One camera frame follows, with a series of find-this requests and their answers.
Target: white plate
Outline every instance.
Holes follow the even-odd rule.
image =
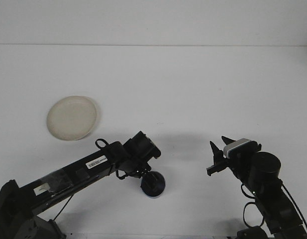
[[[58,101],[49,111],[47,127],[58,139],[77,140],[94,127],[97,109],[87,97],[69,96]]]

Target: label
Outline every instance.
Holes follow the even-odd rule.
[[[96,167],[97,165],[104,163],[106,161],[108,161],[108,159],[106,158],[106,156],[103,155],[100,158],[96,158],[93,161],[86,163],[86,166],[87,166],[88,169],[91,169],[91,168]]]
[[[48,191],[50,189],[50,186],[48,183],[44,183],[43,185],[40,185],[37,188],[34,188],[34,193],[36,196],[38,196],[39,194],[42,194],[46,191]]]

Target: barcode label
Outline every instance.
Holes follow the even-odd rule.
[[[91,169],[91,168],[96,167],[97,165],[104,163],[106,161],[108,161],[108,159],[106,158],[106,156],[103,155],[100,158],[96,158],[93,161],[86,163],[86,166],[87,166],[88,169]]]

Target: silver component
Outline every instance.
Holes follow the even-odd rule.
[[[240,146],[243,146],[243,145],[245,145],[249,142],[251,142],[250,139],[241,138],[241,139],[225,146],[224,149],[223,149],[223,153],[226,156],[226,158],[230,158],[230,155],[229,155],[230,152],[232,152],[233,150],[235,150],[235,149],[239,148]]]

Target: cable loop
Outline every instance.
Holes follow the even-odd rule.
[[[99,138],[99,139],[97,139],[97,140],[95,141],[95,144],[96,144],[96,146],[97,146],[98,148],[100,148],[100,149],[102,149],[102,148],[104,148],[104,147],[101,147],[101,146],[98,144],[98,141],[101,141],[101,142],[105,143],[106,146],[109,145],[108,142],[105,141],[103,138]]]
[[[243,221],[244,221],[245,225],[246,225],[248,228],[253,228],[253,227],[250,226],[250,225],[246,222],[246,220],[245,220],[245,209],[247,208],[248,205],[256,205],[256,203],[255,203],[255,202],[248,202],[248,203],[245,204],[245,207],[244,207],[244,210],[243,210]],[[261,223],[259,226],[260,226],[260,227],[263,226],[264,222],[265,222],[265,219],[264,219],[264,217],[263,217],[262,223]]]

